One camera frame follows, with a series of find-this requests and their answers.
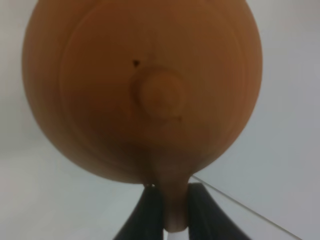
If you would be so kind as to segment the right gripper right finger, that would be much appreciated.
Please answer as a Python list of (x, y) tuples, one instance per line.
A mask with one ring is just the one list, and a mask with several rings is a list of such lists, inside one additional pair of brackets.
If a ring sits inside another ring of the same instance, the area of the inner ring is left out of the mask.
[(190, 240), (250, 240), (202, 183), (188, 185), (187, 214)]

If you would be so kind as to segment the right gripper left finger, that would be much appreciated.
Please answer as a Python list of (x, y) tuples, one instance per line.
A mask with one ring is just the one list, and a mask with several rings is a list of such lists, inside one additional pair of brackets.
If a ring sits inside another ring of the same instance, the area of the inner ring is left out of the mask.
[(146, 186), (115, 240), (163, 240), (164, 208), (160, 191)]

